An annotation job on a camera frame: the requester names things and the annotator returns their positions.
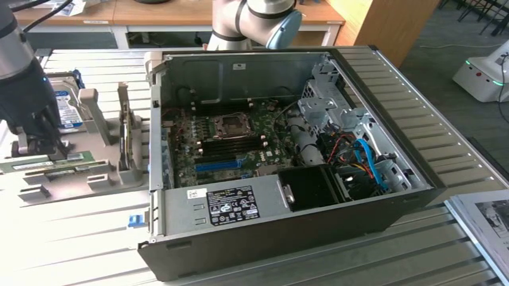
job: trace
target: gray carpet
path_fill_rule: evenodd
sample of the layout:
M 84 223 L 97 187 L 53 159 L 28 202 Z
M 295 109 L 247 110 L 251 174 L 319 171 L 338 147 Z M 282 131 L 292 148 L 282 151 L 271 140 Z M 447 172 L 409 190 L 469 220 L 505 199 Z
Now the gray carpet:
M 32 49 L 116 49 L 111 33 L 28 33 Z
M 497 103 L 478 102 L 453 82 L 451 77 L 469 57 L 485 57 L 494 48 L 430 49 L 425 46 L 446 44 L 495 45 L 509 39 L 509 28 L 502 35 L 490 36 L 491 25 L 478 35 L 486 20 L 477 22 L 477 15 L 470 13 L 458 23 L 461 11 L 455 3 L 437 10 L 426 23 L 419 38 L 400 66 L 400 71 L 419 89 L 455 128 L 465 136 L 473 136 L 502 167 L 509 170 L 509 123 L 498 114 Z M 502 110 L 509 117 L 509 102 L 502 103 Z

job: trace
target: blue latch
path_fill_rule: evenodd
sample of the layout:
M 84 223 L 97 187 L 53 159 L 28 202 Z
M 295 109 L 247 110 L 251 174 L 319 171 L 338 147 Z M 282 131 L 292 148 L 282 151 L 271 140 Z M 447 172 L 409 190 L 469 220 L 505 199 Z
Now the blue latch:
M 135 228 L 135 227 L 140 227 L 144 225 L 145 225 L 145 223 L 144 223 L 144 219 L 143 219 L 141 214 L 133 214 L 133 215 L 128 216 L 128 225 L 127 225 L 128 228 Z

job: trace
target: cpu socket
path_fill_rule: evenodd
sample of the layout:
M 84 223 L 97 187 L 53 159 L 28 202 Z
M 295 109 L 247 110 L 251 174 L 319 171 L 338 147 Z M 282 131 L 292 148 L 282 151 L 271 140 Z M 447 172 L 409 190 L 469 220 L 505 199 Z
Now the cpu socket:
M 233 113 L 212 118 L 215 125 L 213 138 L 227 139 L 252 135 L 248 116 L 244 113 Z

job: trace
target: white robot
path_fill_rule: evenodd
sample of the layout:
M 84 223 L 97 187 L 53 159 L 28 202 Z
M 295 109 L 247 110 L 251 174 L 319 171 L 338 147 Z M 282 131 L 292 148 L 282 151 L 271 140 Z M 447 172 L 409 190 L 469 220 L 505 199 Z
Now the white robot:
M 213 0 L 208 51 L 250 49 L 251 40 L 267 49 L 286 48 L 302 21 L 295 0 Z
M 469 58 L 453 80 L 481 102 L 502 102 L 509 100 L 507 70 L 509 41 L 487 57 Z

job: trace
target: red cable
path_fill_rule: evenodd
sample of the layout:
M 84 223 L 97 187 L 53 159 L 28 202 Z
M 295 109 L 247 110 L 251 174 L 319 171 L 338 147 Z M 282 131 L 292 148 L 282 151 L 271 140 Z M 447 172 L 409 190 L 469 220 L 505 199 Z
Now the red cable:
M 364 167 L 364 169 L 366 169 L 366 173 L 367 173 L 367 175 L 368 175 L 368 178 L 372 179 L 374 176 L 372 176 L 371 170 L 367 168 L 366 164 L 360 164 L 360 165 L 362 165 L 362 166 Z
M 344 138 L 347 135 L 340 135 L 339 136 L 339 138 L 336 139 L 336 141 L 335 141 L 335 144 L 334 144 L 334 148 L 332 148 L 332 152 L 331 152 L 331 154 L 330 154 L 330 156 L 328 156 L 328 159 L 327 159 L 327 164 L 328 164 L 328 162 L 332 160 L 332 155 L 334 155 L 334 152 L 335 152 L 335 148 L 336 148 L 336 146 L 338 146 L 338 144 L 339 144 L 339 141 L 340 141 L 340 139 L 342 138 Z

